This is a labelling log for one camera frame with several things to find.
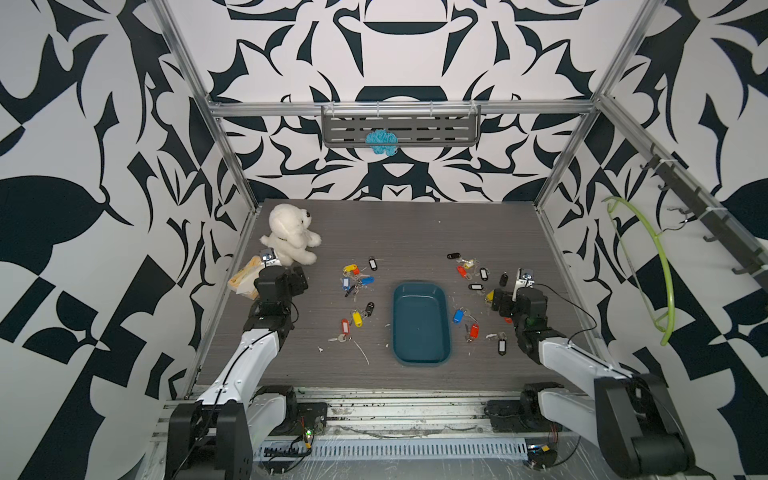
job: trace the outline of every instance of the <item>white teddy bear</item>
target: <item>white teddy bear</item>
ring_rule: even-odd
[[[312,265],[317,255],[308,252],[307,247],[318,247],[320,235],[307,230],[312,223],[310,212],[290,204],[280,204],[270,212],[272,233],[261,237],[261,243],[275,250],[277,258],[284,266],[291,266],[293,261],[303,265]]]

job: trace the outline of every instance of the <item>blue plastic tray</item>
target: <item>blue plastic tray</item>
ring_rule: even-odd
[[[408,282],[395,288],[392,351],[400,362],[434,366],[451,355],[445,293],[432,283]]]

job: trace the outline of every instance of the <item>black and white patterned wall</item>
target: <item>black and white patterned wall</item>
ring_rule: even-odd
[[[766,239],[768,5],[760,0],[669,0],[614,91],[750,231]],[[581,295],[612,356],[665,378],[698,465],[718,478],[768,474],[760,446],[768,430],[768,294],[699,222],[641,170],[644,159],[605,118],[577,153],[545,206]],[[638,219],[603,199],[634,204],[669,258],[677,318],[667,346],[653,326],[667,311],[660,259]],[[630,253],[643,298],[622,253]]]
[[[639,0],[171,0],[214,101],[589,98]],[[574,115],[483,118],[477,148],[329,151],[314,118],[228,118],[257,197],[534,200]]]
[[[143,0],[4,2],[0,64],[2,477],[120,478],[247,207]]]

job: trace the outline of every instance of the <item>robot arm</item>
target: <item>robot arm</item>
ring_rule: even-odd
[[[650,374],[613,367],[571,343],[548,326],[547,297],[531,287],[532,272],[519,270],[520,281],[525,285],[516,283],[513,293],[496,290],[492,309],[512,318],[518,346],[531,360],[584,392],[551,383],[528,385],[521,415],[567,426],[597,445],[622,478],[693,468],[693,449],[664,383]]]
[[[273,253],[267,259],[263,254],[267,266],[256,281],[260,297],[251,307],[232,358],[194,404],[181,404],[171,414],[168,480],[249,478],[253,446],[260,445],[286,417],[288,421],[296,417],[292,390],[257,391],[264,370],[293,328],[291,300],[308,287],[300,266],[289,270],[274,258]]]

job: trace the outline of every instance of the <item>blue scrubber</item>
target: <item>blue scrubber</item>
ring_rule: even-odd
[[[393,133],[389,133],[386,130],[372,131],[366,135],[366,143],[372,144],[374,154],[386,154],[387,157],[391,157],[397,153],[397,147],[394,145],[374,145],[374,144],[396,144],[397,137]]]

